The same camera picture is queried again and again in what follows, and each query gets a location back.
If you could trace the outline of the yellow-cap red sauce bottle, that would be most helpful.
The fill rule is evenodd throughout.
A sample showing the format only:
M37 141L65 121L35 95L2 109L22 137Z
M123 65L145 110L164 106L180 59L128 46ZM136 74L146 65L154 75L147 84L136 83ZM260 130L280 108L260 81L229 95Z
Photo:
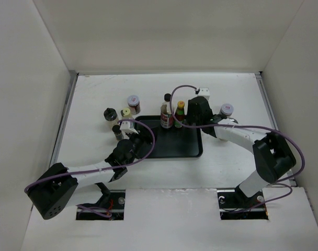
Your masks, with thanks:
M175 111L175 118L177 120L174 122L174 126L176 128L182 128L181 124L183 124L184 119L185 119L185 102L182 100L177 103L177 108Z

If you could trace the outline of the tall black-cap sauce bottle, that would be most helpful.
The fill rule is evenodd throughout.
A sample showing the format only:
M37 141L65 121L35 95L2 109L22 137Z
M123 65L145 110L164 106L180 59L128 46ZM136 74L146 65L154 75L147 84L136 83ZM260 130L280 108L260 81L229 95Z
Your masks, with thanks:
M174 118L170 109L171 94L164 95L164 102L161 105L161 127L169 129L173 126Z

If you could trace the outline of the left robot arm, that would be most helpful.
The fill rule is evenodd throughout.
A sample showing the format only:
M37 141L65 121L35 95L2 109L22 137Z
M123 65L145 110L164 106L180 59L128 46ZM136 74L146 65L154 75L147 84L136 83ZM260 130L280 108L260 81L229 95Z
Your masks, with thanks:
M127 139L119 141L103 164L70 168L55 163L37 181L28 185L25 193L45 220L57 216L69 206L111 218L113 196L106 184L120 179L129 166L147 158L154 149L156 138L157 130L141 127L129 133ZM99 189L92 194L91 202L72 201L77 190L91 185Z

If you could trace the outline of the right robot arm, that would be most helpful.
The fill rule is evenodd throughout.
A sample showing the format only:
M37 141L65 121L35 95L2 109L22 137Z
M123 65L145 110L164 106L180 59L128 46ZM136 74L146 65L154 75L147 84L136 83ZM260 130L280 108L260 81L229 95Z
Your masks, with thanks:
M296 159L285 138L276 132L258 132L240 128L223 114L213 114L206 98L188 100L186 122L199 127L205 134L232 142L254 155L256 170L235 188L234 201L246 207L253 196L274 184L295 164Z

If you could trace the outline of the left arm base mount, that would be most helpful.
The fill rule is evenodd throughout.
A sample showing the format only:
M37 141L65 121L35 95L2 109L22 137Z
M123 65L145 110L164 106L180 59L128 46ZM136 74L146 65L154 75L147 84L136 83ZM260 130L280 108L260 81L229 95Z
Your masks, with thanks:
M104 183L94 185L100 191L96 202L83 203L77 207L76 220L78 221L122 221L126 202L125 190L110 190Z

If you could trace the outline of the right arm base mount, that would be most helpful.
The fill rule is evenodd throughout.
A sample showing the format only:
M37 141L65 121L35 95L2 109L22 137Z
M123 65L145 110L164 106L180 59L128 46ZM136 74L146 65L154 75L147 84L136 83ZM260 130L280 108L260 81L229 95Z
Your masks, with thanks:
M234 189L219 189L217 196L222 220L268 220L266 206L257 206L265 201L262 191L243 200L235 197Z

